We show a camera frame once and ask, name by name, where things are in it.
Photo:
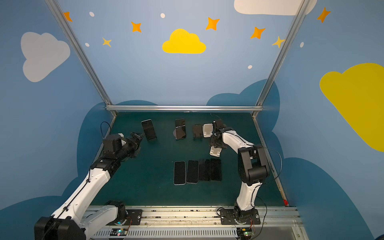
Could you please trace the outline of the black phone stand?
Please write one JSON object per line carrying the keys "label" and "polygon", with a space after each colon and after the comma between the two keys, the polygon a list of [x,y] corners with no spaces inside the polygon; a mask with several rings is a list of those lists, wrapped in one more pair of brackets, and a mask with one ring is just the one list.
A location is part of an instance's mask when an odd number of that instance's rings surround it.
{"label": "black phone stand", "polygon": [[194,139],[200,139],[203,137],[204,137],[203,125],[201,125],[201,124],[193,125],[193,138]]}

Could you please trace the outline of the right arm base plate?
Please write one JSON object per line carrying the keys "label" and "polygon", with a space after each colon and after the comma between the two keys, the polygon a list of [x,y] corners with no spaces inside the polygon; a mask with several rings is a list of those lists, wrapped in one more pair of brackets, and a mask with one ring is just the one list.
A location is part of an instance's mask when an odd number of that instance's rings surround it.
{"label": "right arm base plate", "polygon": [[237,209],[219,208],[216,211],[222,225],[260,225],[259,212],[256,209],[240,211]]}

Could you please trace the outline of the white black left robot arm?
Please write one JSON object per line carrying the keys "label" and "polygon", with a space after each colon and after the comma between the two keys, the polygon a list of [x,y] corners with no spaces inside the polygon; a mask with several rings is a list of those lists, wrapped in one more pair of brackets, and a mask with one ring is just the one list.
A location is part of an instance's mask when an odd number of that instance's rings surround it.
{"label": "white black left robot arm", "polygon": [[100,210],[84,218],[98,192],[128,158],[136,158],[143,134],[108,135],[103,140],[101,156],[90,166],[85,179],[72,195],[52,213],[41,217],[34,226],[36,240],[89,240],[107,224],[124,225],[129,219],[121,201],[109,201]]}

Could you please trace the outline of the white-edged phone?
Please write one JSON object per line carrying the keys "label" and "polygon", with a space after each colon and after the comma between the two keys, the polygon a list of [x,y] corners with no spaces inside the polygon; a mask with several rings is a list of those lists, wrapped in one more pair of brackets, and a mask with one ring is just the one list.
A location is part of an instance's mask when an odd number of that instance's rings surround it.
{"label": "white-edged phone", "polygon": [[174,185],[186,183],[186,162],[177,161],[174,163]]}

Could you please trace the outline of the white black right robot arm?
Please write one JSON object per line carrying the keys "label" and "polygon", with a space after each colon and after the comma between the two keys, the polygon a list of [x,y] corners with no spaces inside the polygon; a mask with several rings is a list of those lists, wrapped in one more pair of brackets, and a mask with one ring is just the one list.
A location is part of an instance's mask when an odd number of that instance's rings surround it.
{"label": "white black right robot arm", "polygon": [[210,155],[219,157],[222,149],[230,147],[238,154],[238,173],[242,181],[233,214],[225,218],[229,224],[244,225],[258,215],[254,207],[258,190],[269,176],[269,163],[266,151],[261,146],[242,138],[227,127],[222,120],[213,121],[210,133]]}

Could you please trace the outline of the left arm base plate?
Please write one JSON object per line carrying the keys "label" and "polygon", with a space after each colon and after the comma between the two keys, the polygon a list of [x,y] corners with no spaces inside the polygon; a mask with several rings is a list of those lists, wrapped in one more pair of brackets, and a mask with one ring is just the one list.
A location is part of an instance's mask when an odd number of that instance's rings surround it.
{"label": "left arm base plate", "polygon": [[112,221],[112,225],[115,226],[138,226],[142,219],[142,210],[126,210],[125,213],[122,211],[118,212],[117,218]]}

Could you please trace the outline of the purple phone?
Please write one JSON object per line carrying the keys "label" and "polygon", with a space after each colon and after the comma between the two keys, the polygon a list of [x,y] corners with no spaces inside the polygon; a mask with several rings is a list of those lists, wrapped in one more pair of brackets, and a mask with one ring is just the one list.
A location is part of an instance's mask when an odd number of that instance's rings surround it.
{"label": "purple phone", "polygon": [[197,184],[199,181],[199,161],[188,161],[186,182],[189,184]]}

